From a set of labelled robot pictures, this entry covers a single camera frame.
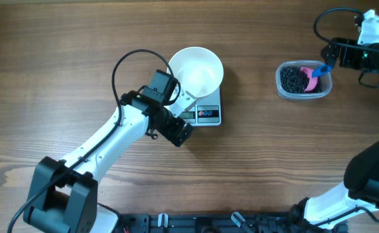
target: wooden tabletop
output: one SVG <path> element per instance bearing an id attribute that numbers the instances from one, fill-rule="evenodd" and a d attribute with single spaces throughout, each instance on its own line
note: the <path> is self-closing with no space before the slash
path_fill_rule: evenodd
<path id="1" fill-rule="evenodd" d="M 350 159 L 379 140 L 379 89 L 339 67 L 318 100 L 283 100 L 275 86 L 282 62 L 321 60 L 326 43 L 312 25 L 337 6 L 379 15 L 379 1 L 351 0 L 0 6 L 0 232 L 26 201 L 35 165 L 77 148 L 114 112 L 111 72 L 133 49 L 167 60 L 191 46 L 216 53 L 223 122 L 197 128 L 180 148 L 138 140 L 101 182 L 99 202 L 124 214 L 287 211 L 340 183 Z M 329 38 L 358 36 L 349 13 L 320 28 Z M 148 84 L 156 69 L 165 66 L 151 54 L 128 58 L 118 92 Z M 365 214 L 349 225 L 379 232 Z M 20 219 L 14 232 L 36 230 Z"/>

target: wood surface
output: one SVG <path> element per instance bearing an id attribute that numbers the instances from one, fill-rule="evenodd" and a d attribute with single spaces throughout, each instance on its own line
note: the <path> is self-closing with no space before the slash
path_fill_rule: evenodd
<path id="1" fill-rule="evenodd" d="M 326 43 L 312 25 L 337 6 L 379 14 L 379 1 L 351 0 L 0 6 L 0 232 L 26 201 L 35 165 L 77 148 L 111 116 L 112 68 L 140 48 L 168 60 L 190 46 L 215 52 L 225 67 L 223 122 L 197 128 L 180 148 L 138 140 L 103 179 L 99 202 L 124 214 L 287 211 L 337 185 L 350 159 L 379 140 L 379 89 L 339 67 L 318 100 L 283 100 L 275 86 L 282 62 L 321 60 Z M 358 35 L 352 14 L 328 16 L 320 28 L 330 38 Z M 159 68 L 150 54 L 128 58 L 118 92 Z M 349 225 L 379 232 L 366 215 Z M 14 232 L 37 231 L 20 219 Z"/>

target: plastic container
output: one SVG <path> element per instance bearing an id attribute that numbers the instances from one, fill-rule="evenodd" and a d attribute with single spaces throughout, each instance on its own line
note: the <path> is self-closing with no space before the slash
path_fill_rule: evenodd
<path id="1" fill-rule="evenodd" d="M 316 69 L 324 65 L 321 61 L 287 61 L 279 66 L 277 71 L 275 71 L 275 83 L 277 85 L 277 90 L 279 91 L 279 96 L 287 100 L 309 100 L 313 98 L 321 98 L 329 94 L 332 90 L 332 77 L 330 73 L 320 76 L 322 92 L 320 93 L 309 93 L 309 94 L 295 94 L 285 91 L 281 86 L 281 77 L 280 71 L 283 67 L 292 66 L 292 67 L 307 67 L 311 69 Z"/>

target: scale label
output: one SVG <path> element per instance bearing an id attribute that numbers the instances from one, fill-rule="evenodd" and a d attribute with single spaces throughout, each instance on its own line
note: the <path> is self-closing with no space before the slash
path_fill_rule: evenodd
<path id="1" fill-rule="evenodd" d="M 220 121 L 220 112 L 217 105 L 198 106 L 198 123 L 218 123 Z"/>

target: digital scale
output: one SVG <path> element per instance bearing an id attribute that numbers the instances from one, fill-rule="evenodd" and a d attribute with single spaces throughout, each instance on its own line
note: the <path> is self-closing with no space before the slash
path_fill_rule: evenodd
<path id="1" fill-rule="evenodd" d="M 220 88 L 203 98 L 197 98 L 196 104 L 179 117 L 192 126 L 219 126 L 221 124 Z"/>

